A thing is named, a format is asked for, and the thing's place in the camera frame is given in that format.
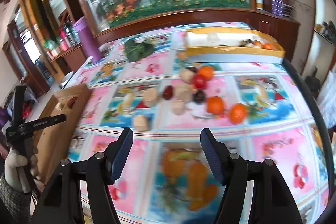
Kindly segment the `white gloved left hand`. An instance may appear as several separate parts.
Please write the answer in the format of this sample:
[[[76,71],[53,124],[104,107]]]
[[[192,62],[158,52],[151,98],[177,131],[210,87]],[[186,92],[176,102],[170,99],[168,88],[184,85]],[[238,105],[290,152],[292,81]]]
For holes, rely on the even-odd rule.
[[[11,149],[5,160],[5,180],[15,190],[24,194],[31,191],[31,187],[27,180],[24,167],[30,164],[30,174],[39,176],[38,159],[36,157],[37,149],[33,149],[33,154],[28,160],[20,155],[16,149]]]

